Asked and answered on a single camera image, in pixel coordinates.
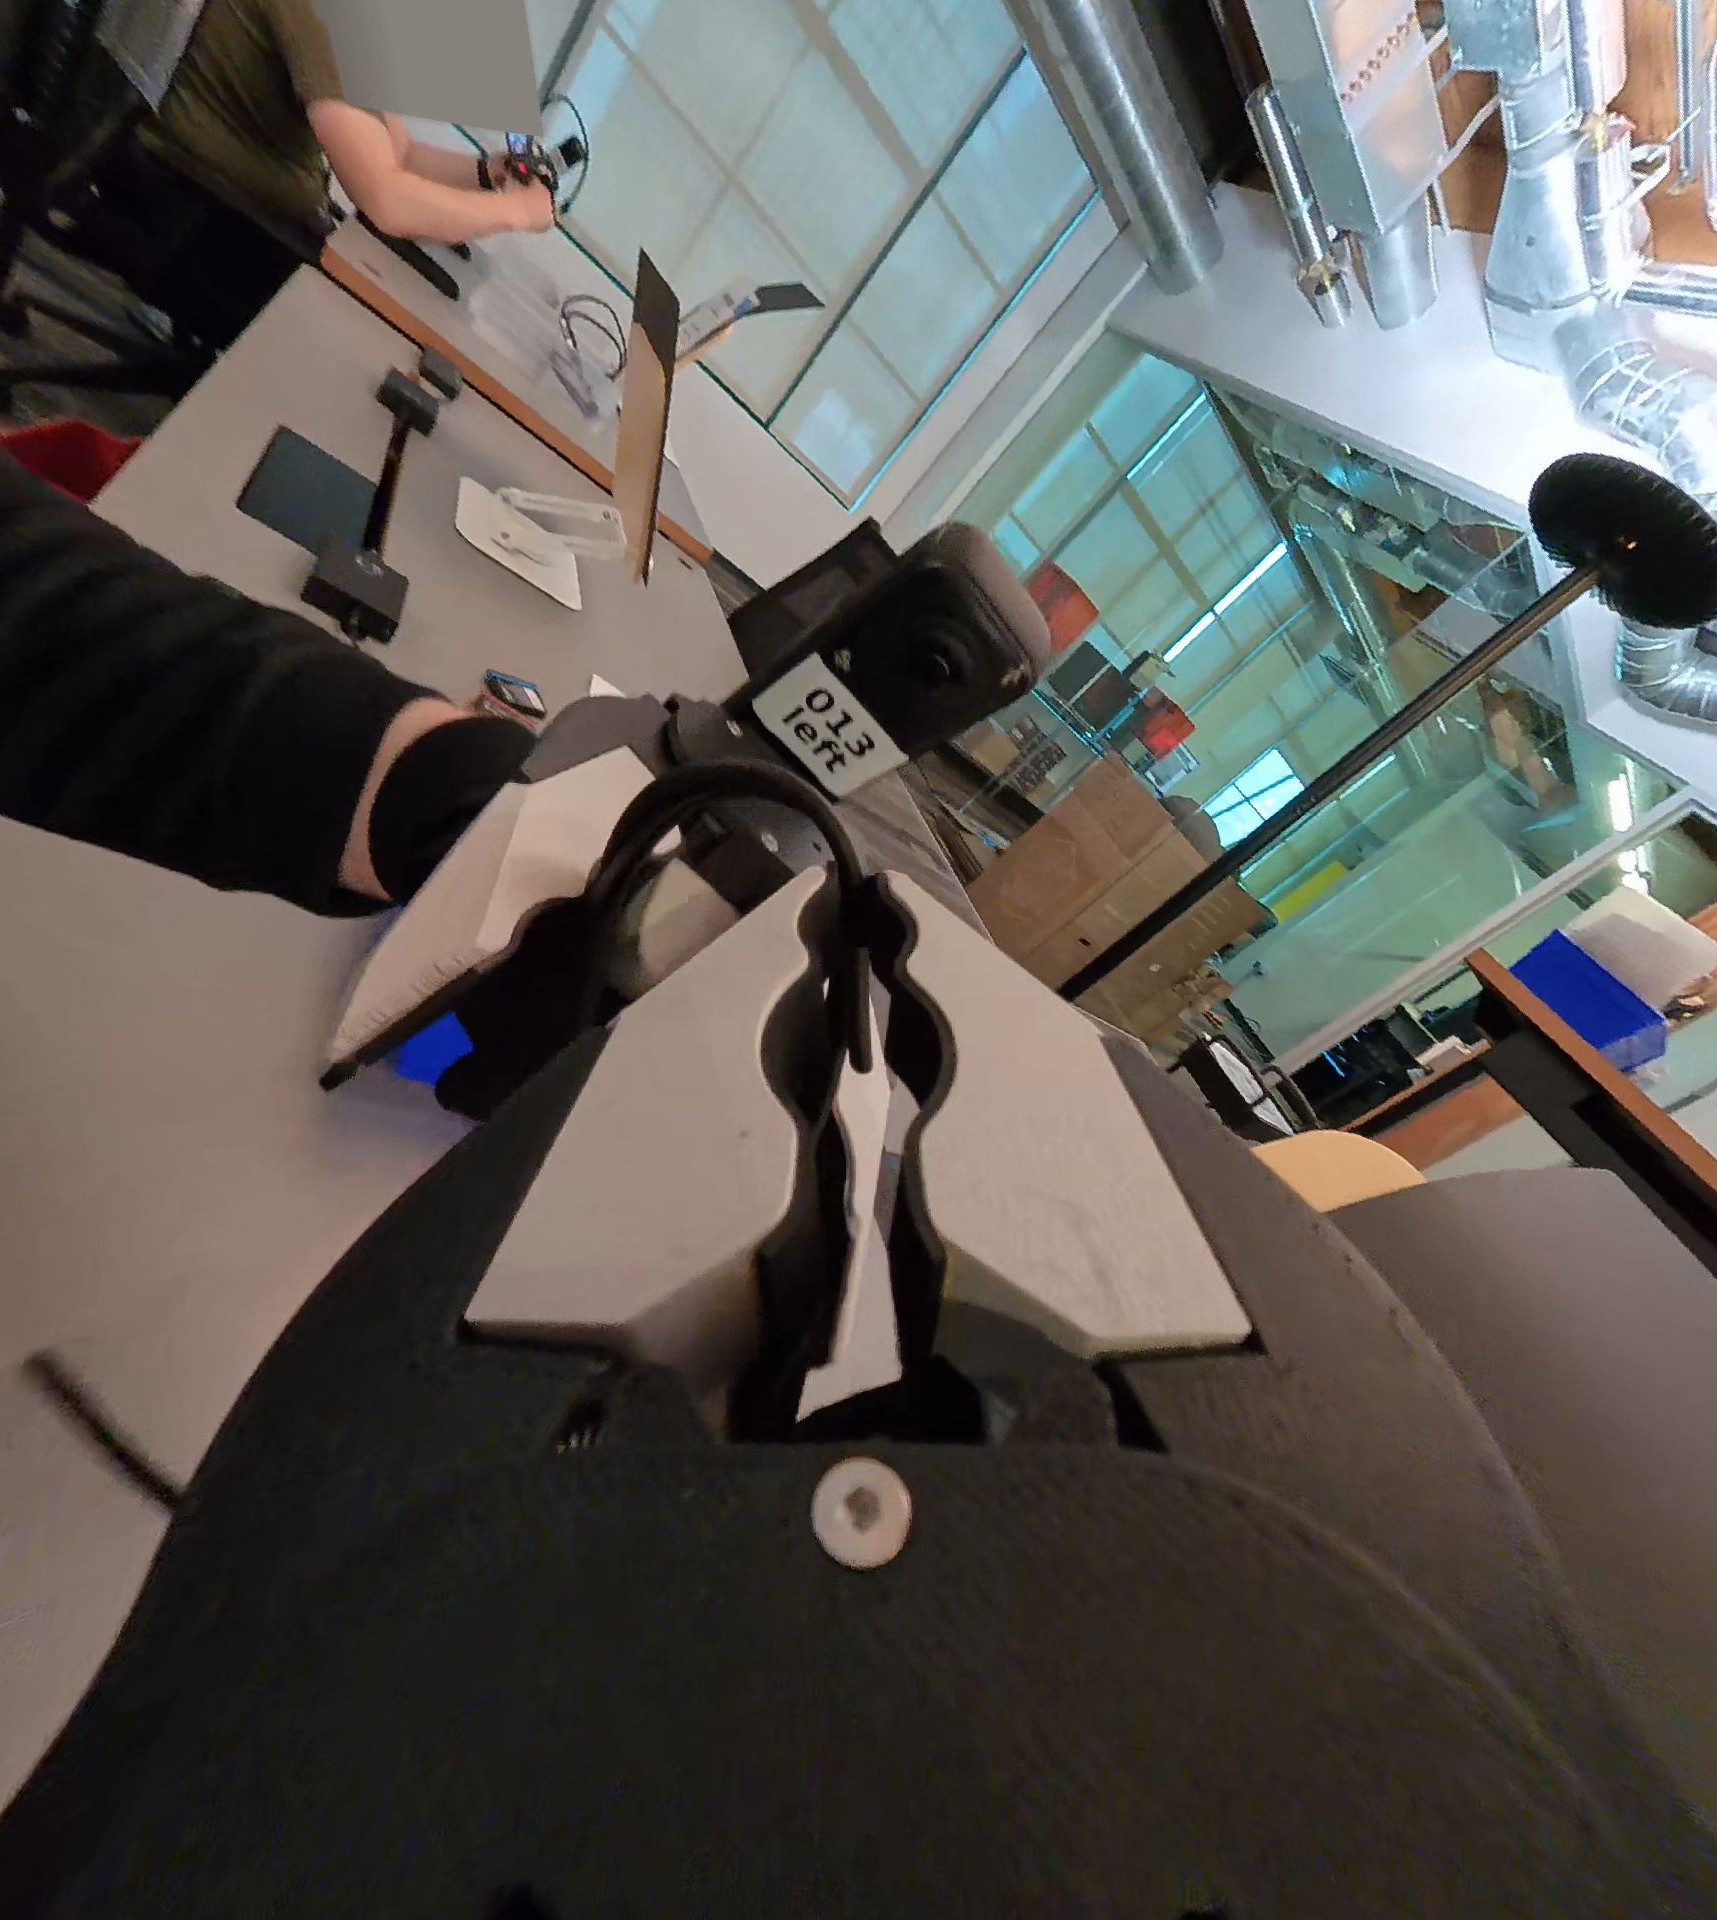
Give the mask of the wooden standing desk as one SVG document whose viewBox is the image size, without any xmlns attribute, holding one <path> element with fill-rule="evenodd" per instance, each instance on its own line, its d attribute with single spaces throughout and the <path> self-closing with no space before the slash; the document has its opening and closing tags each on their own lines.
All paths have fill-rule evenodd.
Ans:
<svg viewBox="0 0 1717 1920">
<path fill-rule="evenodd" d="M 1613 1171 L 1717 1279 L 1717 1159 L 1489 950 L 1467 958 L 1481 1041 L 1352 1123 L 1420 1167 L 1531 1117 L 1577 1166 Z"/>
</svg>

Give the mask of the person's left hand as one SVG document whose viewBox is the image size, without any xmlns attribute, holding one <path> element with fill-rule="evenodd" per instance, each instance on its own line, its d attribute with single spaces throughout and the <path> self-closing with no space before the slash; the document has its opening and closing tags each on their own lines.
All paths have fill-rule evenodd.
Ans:
<svg viewBox="0 0 1717 1920">
<path fill-rule="evenodd" d="M 435 697 L 402 707 L 381 738 L 353 806 L 340 887 L 411 900 L 502 790 L 524 780 L 533 736 L 507 718 Z M 451 1002 L 468 1041 L 445 1062 L 439 1104 L 488 1120 L 583 1033 L 602 990 L 589 984 L 592 920 L 581 898 L 547 903 L 514 946 Z"/>
</svg>

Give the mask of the black flat pad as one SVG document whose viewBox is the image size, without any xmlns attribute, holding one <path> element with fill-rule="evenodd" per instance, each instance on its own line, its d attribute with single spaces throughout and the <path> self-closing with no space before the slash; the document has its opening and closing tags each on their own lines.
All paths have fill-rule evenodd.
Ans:
<svg viewBox="0 0 1717 1920">
<path fill-rule="evenodd" d="M 236 493 L 236 508 L 262 528 L 318 555 L 362 545 L 376 482 L 278 424 Z"/>
</svg>

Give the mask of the small blue bin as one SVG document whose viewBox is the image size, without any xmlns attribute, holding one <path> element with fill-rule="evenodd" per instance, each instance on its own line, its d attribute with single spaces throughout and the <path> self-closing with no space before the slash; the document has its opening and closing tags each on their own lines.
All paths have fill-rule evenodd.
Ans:
<svg viewBox="0 0 1717 1920">
<path fill-rule="evenodd" d="M 1615 1069 L 1633 1074 L 1667 1053 L 1663 1014 L 1563 928 L 1518 958 L 1509 972 Z"/>
</svg>

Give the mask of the white flat device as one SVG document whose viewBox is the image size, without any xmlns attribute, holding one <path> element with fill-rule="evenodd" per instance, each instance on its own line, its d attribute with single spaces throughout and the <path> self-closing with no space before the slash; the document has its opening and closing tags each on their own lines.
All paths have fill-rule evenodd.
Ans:
<svg viewBox="0 0 1717 1920">
<path fill-rule="evenodd" d="M 564 612 L 583 610 L 581 563 L 617 563 L 629 551 L 622 516 L 604 499 L 487 487 L 471 475 L 458 482 L 455 529 Z"/>
</svg>

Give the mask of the black round-top pole stand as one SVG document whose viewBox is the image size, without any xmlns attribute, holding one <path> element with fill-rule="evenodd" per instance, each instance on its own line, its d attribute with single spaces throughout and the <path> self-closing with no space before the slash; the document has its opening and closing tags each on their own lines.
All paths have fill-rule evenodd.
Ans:
<svg viewBox="0 0 1717 1920">
<path fill-rule="evenodd" d="M 1075 970 L 1059 986 L 1063 1000 L 1076 1002 L 1093 992 L 1151 939 L 1243 876 L 1580 600 L 1595 597 L 1612 612 L 1663 632 L 1690 632 L 1717 617 L 1717 517 L 1675 482 L 1623 457 L 1574 452 L 1543 467 L 1527 505 L 1534 538 L 1563 573 L 1292 799 Z"/>
</svg>

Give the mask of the wooden board with black mat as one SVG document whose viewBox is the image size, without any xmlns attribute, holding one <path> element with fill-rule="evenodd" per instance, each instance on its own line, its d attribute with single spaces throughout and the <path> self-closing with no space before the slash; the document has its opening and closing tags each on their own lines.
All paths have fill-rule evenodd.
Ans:
<svg viewBox="0 0 1717 1920">
<path fill-rule="evenodd" d="M 1717 1834 L 1717 1278 L 1608 1170 L 1428 1180 L 1313 1136 L 1254 1155 L 1456 1367 L 1613 1687 Z"/>
</svg>

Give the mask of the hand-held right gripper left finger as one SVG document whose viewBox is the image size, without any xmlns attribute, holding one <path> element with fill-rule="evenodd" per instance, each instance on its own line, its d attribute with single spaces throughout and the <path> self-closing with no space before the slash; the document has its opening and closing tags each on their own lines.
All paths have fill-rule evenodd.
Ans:
<svg viewBox="0 0 1717 1920">
<path fill-rule="evenodd" d="M 787 1412 L 839 1310 L 830 871 L 621 1014 L 466 1308 L 475 1331 Z"/>
</svg>

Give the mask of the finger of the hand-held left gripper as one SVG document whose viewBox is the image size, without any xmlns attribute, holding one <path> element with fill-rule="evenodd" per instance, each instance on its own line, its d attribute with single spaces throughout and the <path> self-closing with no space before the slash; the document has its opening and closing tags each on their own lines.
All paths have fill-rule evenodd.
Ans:
<svg viewBox="0 0 1717 1920">
<path fill-rule="evenodd" d="M 566 1049 L 587 1014 L 665 977 L 665 900 L 645 895 L 596 986 L 587 982 L 583 891 L 612 828 L 653 784 L 631 746 L 537 782 L 507 784 L 465 828 L 348 987 L 325 1049 L 322 1091 L 458 1020 L 468 1048 L 442 1062 L 448 1091 L 514 1091 Z"/>
</svg>

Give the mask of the silver ventilation duct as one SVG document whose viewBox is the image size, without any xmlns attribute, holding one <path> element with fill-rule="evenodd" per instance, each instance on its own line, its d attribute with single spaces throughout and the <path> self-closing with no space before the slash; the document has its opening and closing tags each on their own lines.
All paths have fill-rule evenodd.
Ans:
<svg viewBox="0 0 1717 1920">
<path fill-rule="evenodd" d="M 1023 45 L 1159 291 L 1198 287 L 1225 240 L 1153 44 L 1126 2 L 1011 2 Z"/>
</svg>

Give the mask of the black device on stand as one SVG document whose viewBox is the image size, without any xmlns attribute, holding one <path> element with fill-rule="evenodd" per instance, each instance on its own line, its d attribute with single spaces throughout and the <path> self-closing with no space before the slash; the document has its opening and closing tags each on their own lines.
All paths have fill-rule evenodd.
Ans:
<svg viewBox="0 0 1717 1920">
<path fill-rule="evenodd" d="M 359 643 L 388 643 L 405 610 L 409 581 L 385 555 L 405 457 L 417 438 L 429 438 L 446 401 L 458 398 L 462 378 L 435 348 L 420 348 L 415 372 L 394 367 L 376 398 L 391 415 L 391 438 L 381 473 L 354 538 L 329 539 L 301 590 L 301 600 L 332 620 Z"/>
</svg>

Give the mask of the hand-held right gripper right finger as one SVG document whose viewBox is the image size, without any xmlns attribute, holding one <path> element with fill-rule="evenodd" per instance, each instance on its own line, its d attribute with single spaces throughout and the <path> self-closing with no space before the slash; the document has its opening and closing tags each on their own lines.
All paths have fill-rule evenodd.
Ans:
<svg viewBox="0 0 1717 1920">
<path fill-rule="evenodd" d="M 1151 1062 L 924 886 L 883 876 L 884 1235 L 901 1375 L 967 1318 L 1075 1364 L 1233 1354 L 1254 1321 L 1128 1072 Z"/>
</svg>

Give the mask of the blue plastic bin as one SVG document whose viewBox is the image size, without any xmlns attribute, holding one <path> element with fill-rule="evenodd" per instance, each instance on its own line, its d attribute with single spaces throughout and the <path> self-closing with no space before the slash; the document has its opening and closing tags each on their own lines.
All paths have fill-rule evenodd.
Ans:
<svg viewBox="0 0 1717 1920">
<path fill-rule="evenodd" d="M 439 1020 L 430 1020 L 392 1046 L 385 1062 L 402 1081 L 433 1090 L 453 1066 L 473 1052 L 475 1041 L 458 1014 L 445 1012 Z"/>
</svg>

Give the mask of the person's left forearm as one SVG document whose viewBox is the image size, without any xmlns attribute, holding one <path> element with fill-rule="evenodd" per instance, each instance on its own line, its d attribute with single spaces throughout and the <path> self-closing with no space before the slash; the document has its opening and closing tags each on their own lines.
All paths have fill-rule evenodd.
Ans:
<svg viewBox="0 0 1717 1920">
<path fill-rule="evenodd" d="M 379 795 L 473 714 L 0 452 L 0 817 L 226 894 L 391 900 Z"/>
</svg>

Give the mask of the large cardboard box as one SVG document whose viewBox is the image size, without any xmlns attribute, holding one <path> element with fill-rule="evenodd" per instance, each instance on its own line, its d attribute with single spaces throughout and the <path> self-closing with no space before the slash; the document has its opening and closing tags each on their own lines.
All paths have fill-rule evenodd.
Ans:
<svg viewBox="0 0 1717 1920">
<path fill-rule="evenodd" d="M 1123 758 L 1106 753 L 969 882 L 967 898 L 997 947 L 1060 990 L 1215 856 L 1204 814 L 1176 822 Z M 1181 1052 L 1233 993 L 1215 958 L 1272 921 L 1227 880 L 1097 982 L 1080 1008 L 1156 1049 Z"/>
</svg>

